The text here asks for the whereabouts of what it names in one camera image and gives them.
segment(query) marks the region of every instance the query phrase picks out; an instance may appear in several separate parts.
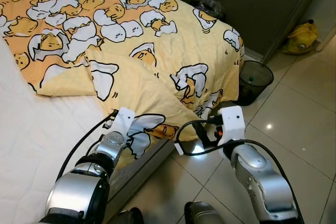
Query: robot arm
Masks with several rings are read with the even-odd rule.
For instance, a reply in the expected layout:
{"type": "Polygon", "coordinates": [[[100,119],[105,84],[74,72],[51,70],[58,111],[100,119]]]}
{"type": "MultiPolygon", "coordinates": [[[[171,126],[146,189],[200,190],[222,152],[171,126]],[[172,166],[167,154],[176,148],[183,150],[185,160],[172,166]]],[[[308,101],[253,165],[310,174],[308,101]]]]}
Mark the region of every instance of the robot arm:
{"type": "MultiPolygon", "coordinates": [[[[245,122],[241,107],[222,108],[223,137],[218,145],[245,139],[245,122]]],[[[298,212],[287,181],[278,174],[271,161],[249,144],[219,150],[230,160],[237,180],[247,190],[260,223],[299,223],[298,212]]]]}
{"type": "Polygon", "coordinates": [[[47,200],[46,216],[39,223],[102,223],[109,179],[126,147],[134,116],[133,111],[121,108],[97,148],[56,181],[47,200]]]}

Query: comforter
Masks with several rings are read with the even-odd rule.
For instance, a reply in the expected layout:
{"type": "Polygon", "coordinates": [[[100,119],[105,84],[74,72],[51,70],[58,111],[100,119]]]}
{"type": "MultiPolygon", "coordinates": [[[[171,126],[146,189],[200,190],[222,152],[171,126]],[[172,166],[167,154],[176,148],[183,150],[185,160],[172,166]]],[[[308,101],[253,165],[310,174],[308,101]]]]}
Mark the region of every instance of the comforter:
{"type": "Polygon", "coordinates": [[[238,97],[239,33],[179,0],[0,0],[0,34],[37,95],[136,112],[119,167],[238,97]]]}

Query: mesh wastebasket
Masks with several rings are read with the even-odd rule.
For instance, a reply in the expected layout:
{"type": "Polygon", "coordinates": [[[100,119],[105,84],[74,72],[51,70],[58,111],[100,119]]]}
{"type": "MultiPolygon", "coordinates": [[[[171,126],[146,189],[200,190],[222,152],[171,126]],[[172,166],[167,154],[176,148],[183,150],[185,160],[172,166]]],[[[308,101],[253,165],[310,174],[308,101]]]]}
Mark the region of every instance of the mesh wastebasket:
{"type": "Polygon", "coordinates": [[[273,82],[273,73],[264,64],[247,60],[239,74],[239,97],[235,104],[247,106],[273,82]]]}

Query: tiled floor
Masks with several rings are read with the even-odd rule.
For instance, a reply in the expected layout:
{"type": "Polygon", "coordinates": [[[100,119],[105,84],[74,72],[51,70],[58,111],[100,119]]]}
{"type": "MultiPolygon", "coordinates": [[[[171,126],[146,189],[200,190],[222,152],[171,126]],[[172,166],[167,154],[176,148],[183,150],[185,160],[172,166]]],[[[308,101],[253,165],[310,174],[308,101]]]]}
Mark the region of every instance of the tiled floor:
{"type": "MultiPolygon", "coordinates": [[[[336,223],[336,37],[311,56],[278,54],[268,63],[275,80],[243,107],[245,136],[279,159],[306,224],[336,223]]],[[[228,160],[173,152],[125,209],[137,206],[146,224],[182,224],[184,204],[210,203],[225,223],[259,223],[228,160]]]]}

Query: mattress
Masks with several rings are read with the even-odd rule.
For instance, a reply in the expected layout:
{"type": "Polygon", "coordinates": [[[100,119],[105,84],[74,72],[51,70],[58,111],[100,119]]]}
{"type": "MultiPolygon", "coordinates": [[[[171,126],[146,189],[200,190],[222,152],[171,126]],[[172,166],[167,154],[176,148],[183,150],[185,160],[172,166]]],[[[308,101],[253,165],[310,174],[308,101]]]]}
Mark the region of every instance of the mattress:
{"type": "MultiPolygon", "coordinates": [[[[0,40],[0,51],[0,160],[4,165],[0,173],[1,223],[34,223],[43,217],[47,197],[68,152],[103,118],[103,113],[93,96],[46,98],[34,95],[3,40],[0,40]]],[[[74,167],[100,134],[101,130],[97,129],[89,136],[75,152],[66,171],[74,167]]],[[[165,142],[162,140],[138,162],[112,175],[112,200],[107,216],[118,211],[113,198],[117,197],[118,202],[127,201],[134,193],[132,190],[136,190],[135,185],[139,187],[151,174],[151,167],[145,173],[139,170],[165,142]],[[141,176],[131,182],[136,172],[141,176]],[[127,183],[132,184],[131,188],[120,195],[127,183]]]]}

